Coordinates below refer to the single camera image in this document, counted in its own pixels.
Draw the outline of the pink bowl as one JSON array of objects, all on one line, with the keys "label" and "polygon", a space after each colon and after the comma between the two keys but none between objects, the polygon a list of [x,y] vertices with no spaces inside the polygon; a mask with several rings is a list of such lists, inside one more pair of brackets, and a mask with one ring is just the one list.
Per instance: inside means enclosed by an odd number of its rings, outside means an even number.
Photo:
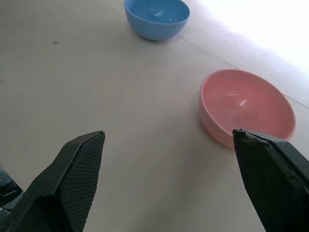
[{"label": "pink bowl", "polygon": [[209,74],[200,87],[198,112],[209,135],[229,148],[234,148],[233,130],[290,140],[296,128],[286,97],[262,77],[242,70]]}]

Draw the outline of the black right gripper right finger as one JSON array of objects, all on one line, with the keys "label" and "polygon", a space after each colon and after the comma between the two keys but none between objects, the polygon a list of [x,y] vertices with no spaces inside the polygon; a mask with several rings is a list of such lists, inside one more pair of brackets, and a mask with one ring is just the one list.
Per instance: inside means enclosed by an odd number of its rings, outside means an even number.
[{"label": "black right gripper right finger", "polygon": [[233,130],[246,192],[266,232],[309,232],[309,160],[290,142]]}]

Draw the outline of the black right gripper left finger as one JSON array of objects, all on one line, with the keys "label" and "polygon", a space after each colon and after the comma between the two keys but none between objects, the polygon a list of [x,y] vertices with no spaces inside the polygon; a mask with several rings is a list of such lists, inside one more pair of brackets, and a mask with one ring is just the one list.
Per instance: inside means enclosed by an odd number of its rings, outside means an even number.
[{"label": "black right gripper left finger", "polygon": [[65,143],[25,191],[0,166],[0,232],[83,232],[104,142],[99,130]]}]

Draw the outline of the blue bowl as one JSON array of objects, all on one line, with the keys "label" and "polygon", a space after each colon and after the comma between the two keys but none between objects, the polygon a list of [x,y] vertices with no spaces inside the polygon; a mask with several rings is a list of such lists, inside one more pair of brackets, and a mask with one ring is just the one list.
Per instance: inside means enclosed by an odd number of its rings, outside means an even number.
[{"label": "blue bowl", "polygon": [[124,9],[134,32],[152,41],[177,36],[191,14],[182,0],[124,0]]}]

